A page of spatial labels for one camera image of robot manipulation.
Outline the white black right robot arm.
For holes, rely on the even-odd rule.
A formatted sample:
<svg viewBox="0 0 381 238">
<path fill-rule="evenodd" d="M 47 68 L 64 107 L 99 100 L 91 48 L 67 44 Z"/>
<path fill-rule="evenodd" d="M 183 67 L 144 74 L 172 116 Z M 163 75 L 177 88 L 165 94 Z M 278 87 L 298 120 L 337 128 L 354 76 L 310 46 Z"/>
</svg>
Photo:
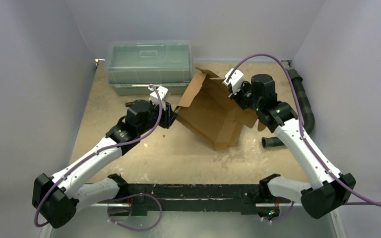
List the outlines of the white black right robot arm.
<svg viewBox="0 0 381 238">
<path fill-rule="evenodd" d="M 258 198 L 270 202 L 283 197 L 302 204 L 305 211 L 319 219 L 336 208 L 345 205 L 356 180 L 350 174 L 342 174 L 329 160 L 319 162 L 311 149 L 316 145 L 299 124 L 292 107 L 278 101 L 275 82 L 268 74 L 257 74 L 246 81 L 240 71 L 227 76 L 223 82 L 230 86 L 230 98 L 242 109 L 253 110 L 259 122 L 273 132 L 289 149 L 305 172 L 308 183 L 287 179 L 273 174 L 259 183 Z"/>
</svg>

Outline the brown cardboard box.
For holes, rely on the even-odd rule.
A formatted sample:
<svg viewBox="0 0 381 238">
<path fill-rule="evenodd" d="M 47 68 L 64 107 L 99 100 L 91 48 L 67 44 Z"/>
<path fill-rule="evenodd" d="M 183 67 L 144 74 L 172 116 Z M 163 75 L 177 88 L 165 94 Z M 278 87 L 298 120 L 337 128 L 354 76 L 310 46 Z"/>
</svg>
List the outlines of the brown cardboard box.
<svg viewBox="0 0 381 238">
<path fill-rule="evenodd" d="M 245 126 L 266 129 L 254 111 L 241 109 L 229 98 L 223 80 L 199 68 L 175 108 L 176 120 L 217 151 L 237 146 Z"/>
</svg>

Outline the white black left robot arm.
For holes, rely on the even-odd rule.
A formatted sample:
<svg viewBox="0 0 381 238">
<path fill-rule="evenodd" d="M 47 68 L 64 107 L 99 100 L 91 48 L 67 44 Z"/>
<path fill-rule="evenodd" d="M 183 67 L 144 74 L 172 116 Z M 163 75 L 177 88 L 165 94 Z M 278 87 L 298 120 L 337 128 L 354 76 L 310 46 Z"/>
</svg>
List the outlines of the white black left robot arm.
<svg viewBox="0 0 381 238">
<path fill-rule="evenodd" d="M 51 176 L 40 174 L 34 180 L 32 205 L 34 225 L 60 228 L 85 207 L 102 201 L 121 203 L 135 197 L 120 175 L 112 174 L 96 183 L 88 180 L 147 138 L 157 127 L 169 129 L 177 113 L 163 100 L 135 100 L 126 104 L 126 115 L 104 137 L 73 164 Z"/>
</svg>

